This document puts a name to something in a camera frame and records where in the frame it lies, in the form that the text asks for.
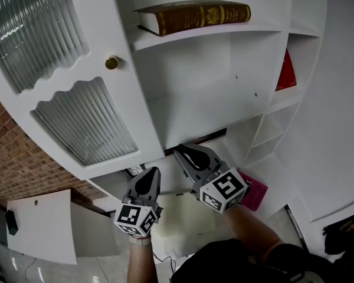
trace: red brick wall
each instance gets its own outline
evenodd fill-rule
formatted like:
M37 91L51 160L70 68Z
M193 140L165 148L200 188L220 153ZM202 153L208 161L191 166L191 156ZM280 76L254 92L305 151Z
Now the red brick wall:
M82 201L106 197L43 152L0 103L0 205L64 189L72 189Z

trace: white floor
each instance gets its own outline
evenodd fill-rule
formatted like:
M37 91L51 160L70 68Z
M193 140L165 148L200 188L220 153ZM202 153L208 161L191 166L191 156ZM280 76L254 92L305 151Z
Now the white floor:
M284 209L271 216L266 224L273 228L284 242L300 246L299 237ZM116 231L115 238L120 252L119 256L78 258L77 265L58 264L40 259L35 261L32 257L0 246L0 266L8 283L125 283L129 260L128 238L118 231ZM178 259L176 267L179 268L186 259ZM156 269L159 282L169 283L169 278L172 276L170 263L157 264Z

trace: red book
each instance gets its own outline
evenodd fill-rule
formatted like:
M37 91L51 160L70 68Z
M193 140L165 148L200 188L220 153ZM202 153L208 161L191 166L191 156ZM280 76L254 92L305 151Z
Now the red book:
M296 77L294 73L293 64L289 52L286 50L284 55L281 75L279 76L276 91L296 86Z
M241 204L251 210L257 210L264 199L268 187L239 170L237 172L248 185L247 194L242 199Z

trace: forearm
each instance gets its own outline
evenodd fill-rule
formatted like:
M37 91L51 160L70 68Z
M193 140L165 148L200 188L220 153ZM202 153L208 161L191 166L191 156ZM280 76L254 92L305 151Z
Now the forearm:
M235 205L225 212L232 230L246 250L262 262L269 252L282 244L278 235L267 225L253 217L241 205Z
M157 281L152 244L139 246L131 243L127 283L157 283Z

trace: frosted glass panel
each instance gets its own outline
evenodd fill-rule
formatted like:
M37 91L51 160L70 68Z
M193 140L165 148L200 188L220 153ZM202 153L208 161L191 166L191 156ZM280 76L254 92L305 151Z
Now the frosted glass panel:
M57 92L32 114L85 166L138 150L100 77Z
M88 51L72 0L0 0L0 59L17 92Z

